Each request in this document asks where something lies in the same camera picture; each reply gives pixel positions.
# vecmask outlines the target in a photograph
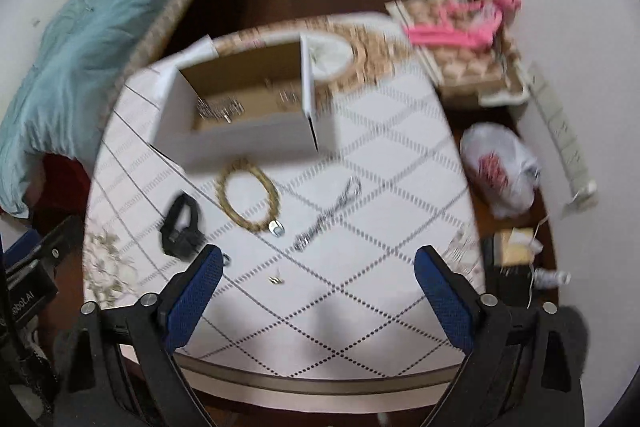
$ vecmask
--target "teal blanket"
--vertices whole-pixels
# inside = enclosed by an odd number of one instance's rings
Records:
[[[114,83],[167,1],[69,0],[49,23],[0,124],[5,212],[28,217],[22,199],[44,153],[94,165]]]

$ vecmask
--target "white box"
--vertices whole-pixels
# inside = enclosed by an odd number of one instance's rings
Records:
[[[280,93],[295,90],[298,102]],[[185,169],[219,166],[238,157],[279,160],[318,154],[315,90],[305,38],[252,48],[176,68],[149,145]],[[205,119],[207,102],[238,100],[232,121]]]

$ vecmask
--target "pink hanger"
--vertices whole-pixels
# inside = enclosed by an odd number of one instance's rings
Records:
[[[488,48],[494,42],[504,12],[516,13],[522,5],[521,0],[479,0],[471,3],[448,1],[440,6],[439,24],[419,24],[405,28],[411,44],[426,46],[456,46],[460,48]],[[468,30],[456,29],[449,14],[478,11]]]

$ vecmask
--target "gold necklace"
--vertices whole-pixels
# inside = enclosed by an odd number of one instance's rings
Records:
[[[253,221],[244,219],[244,217],[238,214],[229,203],[226,197],[226,182],[228,181],[229,176],[237,171],[245,171],[254,175],[267,191],[267,195],[269,197],[269,212],[263,221],[254,223]],[[269,223],[278,218],[278,213],[280,212],[280,197],[276,187],[264,172],[251,164],[246,158],[238,158],[238,160],[235,160],[226,166],[218,178],[217,193],[222,211],[231,218],[236,225],[248,230],[249,232],[257,233],[269,230]]]

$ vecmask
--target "brown floor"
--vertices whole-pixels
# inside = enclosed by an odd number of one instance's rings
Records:
[[[165,55],[180,51],[207,34],[215,38],[243,28],[324,14],[363,11],[385,12],[385,2],[388,1],[391,0],[195,0],[169,42]],[[478,121],[496,121],[513,128],[513,121],[505,110],[474,113],[447,111],[447,118],[456,139],[460,139],[462,132]],[[494,219],[474,189],[472,189],[472,200],[481,235],[488,235],[497,230],[514,226],[530,227],[545,215],[540,195],[537,195],[528,214],[508,221]],[[40,223],[37,226],[42,231],[47,230],[58,219],[56,216],[38,217]],[[542,254],[543,266],[555,267],[548,227],[542,227],[539,239],[545,247]],[[68,328],[75,321],[82,303],[81,273],[80,254],[71,256],[60,268],[58,274],[60,295],[42,316],[40,333],[47,344],[59,329]],[[551,293],[545,298],[557,301],[555,293]],[[233,403],[212,396],[200,396],[212,418],[219,425],[225,425],[228,420],[232,419],[234,413],[239,414],[235,423],[238,427],[258,425],[264,427],[271,425],[373,427],[378,425],[375,415],[328,415],[274,411]],[[430,407],[424,407],[391,413],[391,424],[394,427],[418,427],[429,410]]]

